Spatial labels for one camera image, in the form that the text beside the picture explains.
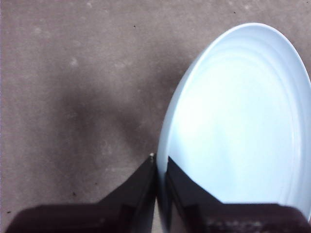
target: plate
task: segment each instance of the plate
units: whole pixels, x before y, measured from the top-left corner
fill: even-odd
[[[192,63],[167,110],[157,152],[224,203],[279,203],[311,213],[311,84],[276,29],[246,23]]]

